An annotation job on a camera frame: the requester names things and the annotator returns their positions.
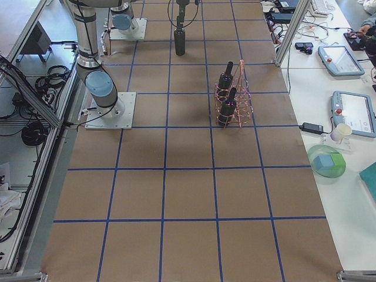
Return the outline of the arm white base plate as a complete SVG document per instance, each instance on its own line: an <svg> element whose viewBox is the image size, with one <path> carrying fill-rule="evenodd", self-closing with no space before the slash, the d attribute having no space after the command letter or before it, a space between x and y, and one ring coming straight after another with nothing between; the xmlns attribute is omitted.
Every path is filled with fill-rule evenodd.
<svg viewBox="0 0 376 282"><path fill-rule="evenodd" d="M113 41L143 41L146 35L146 18L123 18L115 21L110 38Z"/></svg>
<svg viewBox="0 0 376 282"><path fill-rule="evenodd" d="M85 123L87 130L114 130L131 129L136 104L136 92L119 92L117 103L114 108L98 107L92 98L91 110L88 113L88 122Z"/></svg>

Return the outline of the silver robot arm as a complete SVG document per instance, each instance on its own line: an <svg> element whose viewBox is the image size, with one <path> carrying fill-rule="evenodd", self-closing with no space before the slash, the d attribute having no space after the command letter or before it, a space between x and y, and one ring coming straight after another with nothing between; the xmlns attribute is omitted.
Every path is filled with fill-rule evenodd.
<svg viewBox="0 0 376 282"><path fill-rule="evenodd" d="M138 24L130 2L121 1L120 6L110 8L110 15L113 27L120 33L135 33L137 31Z"/></svg>
<svg viewBox="0 0 376 282"><path fill-rule="evenodd" d="M113 79L99 60L96 9L107 8L112 27L121 33L137 30L132 1L70 1L78 38L78 76L96 103L99 116L124 112Z"/></svg>

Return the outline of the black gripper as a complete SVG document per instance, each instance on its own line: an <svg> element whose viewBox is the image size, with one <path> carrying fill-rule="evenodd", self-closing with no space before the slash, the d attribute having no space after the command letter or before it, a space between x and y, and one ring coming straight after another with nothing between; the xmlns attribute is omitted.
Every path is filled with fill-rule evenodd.
<svg viewBox="0 0 376 282"><path fill-rule="evenodd" d="M176 17L177 28L184 28L186 5L190 3L190 0L176 0L176 3L179 5L179 13Z"/></svg>

